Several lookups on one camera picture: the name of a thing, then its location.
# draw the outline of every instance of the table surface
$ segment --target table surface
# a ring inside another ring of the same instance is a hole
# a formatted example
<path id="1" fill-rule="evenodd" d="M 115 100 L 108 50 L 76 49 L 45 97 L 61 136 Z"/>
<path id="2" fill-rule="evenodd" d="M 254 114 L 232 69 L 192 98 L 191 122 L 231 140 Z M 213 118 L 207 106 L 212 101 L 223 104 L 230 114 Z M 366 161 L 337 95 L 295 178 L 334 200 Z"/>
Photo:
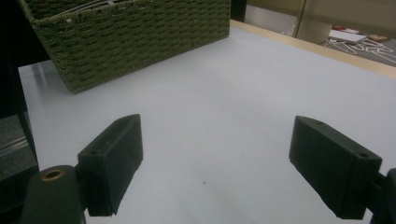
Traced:
<path id="1" fill-rule="evenodd" d="M 51 61 L 20 68 L 41 169 L 76 165 L 113 120 L 141 115 L 145 156 L 119 213 L 88 223 L 369 223 L 370 212 L 342 220 L 326 207 L 290 163 L 290 139 L 295 116 L 319 119 L 381 156 L 381 173 L 396 167 L 391 70 L 232 25 L 226 39 L 76 95 Z"/>

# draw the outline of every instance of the wooden trim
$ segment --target wooden trim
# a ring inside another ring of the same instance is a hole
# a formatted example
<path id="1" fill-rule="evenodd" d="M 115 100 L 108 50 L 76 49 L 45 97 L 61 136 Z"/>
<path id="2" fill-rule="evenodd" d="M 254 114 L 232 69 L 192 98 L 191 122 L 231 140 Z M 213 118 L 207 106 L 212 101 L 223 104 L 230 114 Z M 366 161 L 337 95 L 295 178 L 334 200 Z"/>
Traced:
<path id="1" fill-rule="evenodd" d="M 248 25 L 239 21 L 231 21 L 231 26 L 253 33 L 255 35 L 260 35 L 275 40 L 283 44 L 294 46 L 295 48 L 298 49 L 304 49 L 327 58 L 335 59 L 343 63 L 349 63 L 351 65 L 378 73 L 383 76 L 396 78 L 396 67 L 390 65 L 374 62 L 355 55 L 340 52 L 335 49 L 328 49 L 320 45 L 315 45 L 287 35 L 281 35 L 275 32 L 267 31 L 259 27 Z"/>

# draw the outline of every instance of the green woven basket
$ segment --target green woven basket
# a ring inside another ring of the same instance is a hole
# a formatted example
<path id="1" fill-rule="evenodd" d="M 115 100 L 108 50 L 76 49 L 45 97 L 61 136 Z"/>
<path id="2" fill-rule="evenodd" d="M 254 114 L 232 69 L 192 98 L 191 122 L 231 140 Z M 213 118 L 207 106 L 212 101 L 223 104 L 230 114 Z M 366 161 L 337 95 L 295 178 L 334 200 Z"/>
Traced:
<path id="1" fill-rule="evenodd" d="M 230 0 L 20 0 L 67 89 L 110 79 L 228 36 Z"/>

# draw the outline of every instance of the basket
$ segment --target basket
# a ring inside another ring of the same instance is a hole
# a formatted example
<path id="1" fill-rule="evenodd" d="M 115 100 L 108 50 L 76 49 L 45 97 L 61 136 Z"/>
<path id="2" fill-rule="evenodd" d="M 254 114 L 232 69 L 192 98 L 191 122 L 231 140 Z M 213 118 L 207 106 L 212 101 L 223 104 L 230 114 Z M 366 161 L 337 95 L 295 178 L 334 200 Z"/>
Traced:
<path id="1" fill-rule="evenodd" d="M 113 0 L 112 5 L 70 10 L 90 3 L 20 0 L 71 92 L 212 43 L 230 32 L 229 0 Z"/>

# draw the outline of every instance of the white tabletop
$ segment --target white tabletop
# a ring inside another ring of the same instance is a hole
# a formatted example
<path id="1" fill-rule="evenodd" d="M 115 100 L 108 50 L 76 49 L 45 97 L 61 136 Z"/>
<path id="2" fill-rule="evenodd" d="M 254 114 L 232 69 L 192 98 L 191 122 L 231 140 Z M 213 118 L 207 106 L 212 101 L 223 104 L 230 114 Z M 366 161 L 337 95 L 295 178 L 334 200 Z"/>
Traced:
<path id="1" fill-rule="evenodd" d="M 119 213 L 88 223 L 369 223 L 338 219 L 289 161 L 294 117 L 396 167 L 396 80 L 232 28 L 229 38 L 77 95 L 51 62 L 20 68 L 41 169 L 140 114 L 144 160 Z"/>

